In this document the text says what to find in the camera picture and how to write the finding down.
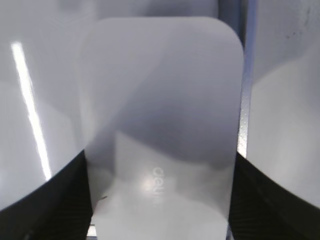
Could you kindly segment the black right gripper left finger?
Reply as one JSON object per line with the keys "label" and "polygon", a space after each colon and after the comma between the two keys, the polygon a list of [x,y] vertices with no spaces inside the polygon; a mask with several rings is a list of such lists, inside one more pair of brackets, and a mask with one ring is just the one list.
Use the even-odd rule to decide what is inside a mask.
{"label": "black right gripper left finger", "polygon": [[2,240],[84,240],[93,208],[81,151],[60,172],[0,212]]}

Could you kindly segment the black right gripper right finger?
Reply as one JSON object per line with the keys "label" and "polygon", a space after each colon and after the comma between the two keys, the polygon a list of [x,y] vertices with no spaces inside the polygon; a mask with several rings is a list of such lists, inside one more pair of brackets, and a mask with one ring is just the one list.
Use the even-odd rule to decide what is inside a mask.
{"label": "black right gripper right finger", "polygon": [[320,210],[236,155],[228,222],[235,240],[318,240]]}

